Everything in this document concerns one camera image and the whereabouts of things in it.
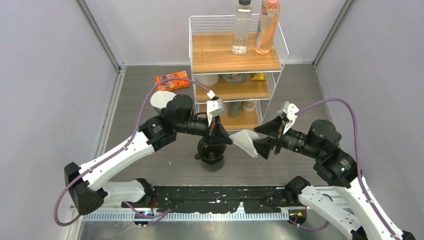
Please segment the dark green dripper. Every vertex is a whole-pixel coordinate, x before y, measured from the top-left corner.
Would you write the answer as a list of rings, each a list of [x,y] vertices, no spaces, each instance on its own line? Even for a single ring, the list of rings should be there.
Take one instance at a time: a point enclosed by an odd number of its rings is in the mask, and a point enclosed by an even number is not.
[[[194,155],[196,160],[201,161],[219,161],[224,158],[227,146],[225,144],[206,145],[201,139],[197,144],[197,153]]]

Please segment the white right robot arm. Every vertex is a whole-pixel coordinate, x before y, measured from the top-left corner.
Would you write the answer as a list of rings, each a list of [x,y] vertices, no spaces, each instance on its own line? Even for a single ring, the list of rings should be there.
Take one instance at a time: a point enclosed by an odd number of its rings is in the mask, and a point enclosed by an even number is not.
[[[336,227],[348,240],[413,240],[415,236],[397,227],[382,210],[363,176],[358,175],[354,158],[339,147],[342,138],[328,120],[315,120],[308,133],[293,129],[284,132],[286,118],[273,120],[254,128],[265,138],[253,140],[257,153],[268,159],[287,149],[315,160],[317,175],[348,204],[348,212],[319,193],[307,180],[296,176],[285,185],[285,198],[291,205],[306,205]]]

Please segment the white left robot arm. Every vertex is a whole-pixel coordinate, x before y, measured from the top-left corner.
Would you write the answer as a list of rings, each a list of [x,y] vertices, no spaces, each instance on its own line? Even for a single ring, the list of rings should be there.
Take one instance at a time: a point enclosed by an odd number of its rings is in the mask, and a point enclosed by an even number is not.
[[[178,133],[201,136],[200,143],[208,150],[231,145],[233,141],[220,120],[224,110],[223,101],[214,96],[206,103],[205,116],[200,117],[194,113],[193,99],[177,94],[165,100],[159,115],[146,120],[133,136],[112,150],[81,165],[74,162],[66,165],[65,183],[78,213],[88,215],[103,204],[119,202],[148,207],[154,197],[145,180],[111,182],[110,179],[135,161],[175,142]]]

